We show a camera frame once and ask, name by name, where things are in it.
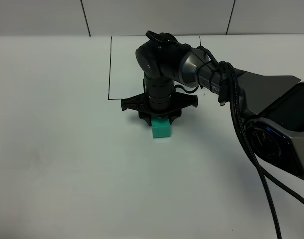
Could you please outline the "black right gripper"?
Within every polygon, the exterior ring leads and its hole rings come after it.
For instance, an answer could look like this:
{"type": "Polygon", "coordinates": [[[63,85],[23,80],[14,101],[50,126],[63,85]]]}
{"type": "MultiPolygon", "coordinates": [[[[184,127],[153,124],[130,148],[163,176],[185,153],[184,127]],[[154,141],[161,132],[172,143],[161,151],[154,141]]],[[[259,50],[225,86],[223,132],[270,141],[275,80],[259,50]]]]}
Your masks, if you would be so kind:
{"type": "Polygon", "coordinates": [[[188,106],[197,107],[198,97],[189,95],[188,91],[184,93],[176,92],[174,80],[167,77],[149,78],[144,77],[144,92],[121,100],[122,110],[138,111],[139,118],[144,120],[149,126],[152,125],[152,119],[168,118],[172,123],[181,116],[182,109],[188,106]]]}

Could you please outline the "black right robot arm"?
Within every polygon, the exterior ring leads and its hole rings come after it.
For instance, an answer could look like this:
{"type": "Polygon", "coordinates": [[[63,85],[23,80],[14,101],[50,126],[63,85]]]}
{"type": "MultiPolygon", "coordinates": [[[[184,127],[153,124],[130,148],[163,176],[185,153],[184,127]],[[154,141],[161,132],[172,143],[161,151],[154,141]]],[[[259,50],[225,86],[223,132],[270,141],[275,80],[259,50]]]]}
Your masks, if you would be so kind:
{"type": "Polygon", "coordinates": [[[146,33],[135,52],[144,73],[142,94],[122,99],[151,124],[170,121],[182,108],[197,106],[192,88],[207,88],[229,103],[253,153],[265,162],[304,180],[304,82],[294,76],[263,76],[217,61],[198,46],[182,44],[168,33],[146,33]]]}

